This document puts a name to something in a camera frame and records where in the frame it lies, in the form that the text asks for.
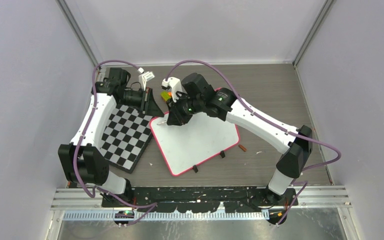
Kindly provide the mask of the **pink framed whiteboard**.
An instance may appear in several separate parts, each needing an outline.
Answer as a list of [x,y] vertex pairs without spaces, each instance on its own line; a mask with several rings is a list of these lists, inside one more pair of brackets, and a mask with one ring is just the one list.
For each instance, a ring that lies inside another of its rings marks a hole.
[[238,127],[218,118],[197,113],[182,126],[157,125],[164,117],[151,119],[149,126],[172,176],[179,176],[240,142]]

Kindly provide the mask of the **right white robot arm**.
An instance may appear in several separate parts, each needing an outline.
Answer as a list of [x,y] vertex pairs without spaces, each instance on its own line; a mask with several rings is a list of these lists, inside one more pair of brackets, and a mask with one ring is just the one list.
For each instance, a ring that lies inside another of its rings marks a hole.
[[233,90],[214,89],[196,72],[180,80],[175,77],[162,80],[161,87],[171,92],[168,106],[169,126],[186,125],[193,115],[205,113],[210,118],[238,125],[272,145],[281,157],[266,187],[263,198],[269,205],[279,205],[286,190],[297,179],[312,152],[312,130],[284,124],[248,104]]

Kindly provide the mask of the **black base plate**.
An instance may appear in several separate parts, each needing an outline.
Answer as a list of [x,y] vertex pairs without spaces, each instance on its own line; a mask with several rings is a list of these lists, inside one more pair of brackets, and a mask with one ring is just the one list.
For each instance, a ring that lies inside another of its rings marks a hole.
[[139,206],[145,213],[256,213],[263,208],[291,205],[296,191],[286,190],[276,204],[269,203],[266,187],[257,186],[207,186],[207,187],[136,187],[119,196],[129,204]]

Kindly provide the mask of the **brown marker cap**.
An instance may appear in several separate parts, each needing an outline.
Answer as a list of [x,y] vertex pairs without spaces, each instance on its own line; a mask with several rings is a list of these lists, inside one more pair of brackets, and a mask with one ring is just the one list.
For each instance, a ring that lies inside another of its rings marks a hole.
[[246,149],[243,145],[241,145],[241,144],[239,144],[238,147],[239,147],[243,152],[246,152],[246,151],[247,151],[247,149]]

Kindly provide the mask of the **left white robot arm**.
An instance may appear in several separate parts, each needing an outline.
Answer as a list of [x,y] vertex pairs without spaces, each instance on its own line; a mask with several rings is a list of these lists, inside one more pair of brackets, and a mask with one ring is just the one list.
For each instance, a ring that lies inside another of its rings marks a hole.
[[57,154],[66,179],[81,187],[92,186],[114,194],[114,200],[121,207],[133,202],[131,183],[110,170],[110,162],[100,152],[101,140],[107,121],[116,108],[133,108],[144,116],[161,117],[153,89],[147,82],[155,75],[137,67],[139,89],[128,87],[131,74],[121,67],[108,68],[106,79],[98,80],[98,68],[92,75],[90,103],[79,130],[68,144],[61,144]]

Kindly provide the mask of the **orange green toy block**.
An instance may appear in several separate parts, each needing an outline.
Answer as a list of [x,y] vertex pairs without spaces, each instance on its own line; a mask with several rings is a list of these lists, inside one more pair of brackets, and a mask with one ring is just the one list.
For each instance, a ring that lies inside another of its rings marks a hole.
[[160,96],[165,103],[172,99],[172,93],[168,91],[161,92]]

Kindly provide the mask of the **aluminium front rail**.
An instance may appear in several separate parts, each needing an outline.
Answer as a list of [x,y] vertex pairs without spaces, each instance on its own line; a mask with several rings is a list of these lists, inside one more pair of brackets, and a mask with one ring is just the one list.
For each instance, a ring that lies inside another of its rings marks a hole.
[[263,208],[258,212],[226,213],[219,208],[213,213],[162,213],[139,212],[139,206],[124,205],[109,196],[99,193],[88,197],[81,188],[60,188],[56,191],[51,209],[60,213],[66,221],[213,221],[213,220],[272,220],[285,211],[294,209],[351,208],[348,193],[343,186],[293,186],[295,190],[291,204],[280,207]]

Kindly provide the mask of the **black white checkerboard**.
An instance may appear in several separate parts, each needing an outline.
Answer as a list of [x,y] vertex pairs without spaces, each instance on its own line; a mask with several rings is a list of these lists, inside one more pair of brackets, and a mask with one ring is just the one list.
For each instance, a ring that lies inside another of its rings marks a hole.
[[109,164],[131,174],[149,145],[152,117],[122,105],[111,113],[100,141],[100,153]]

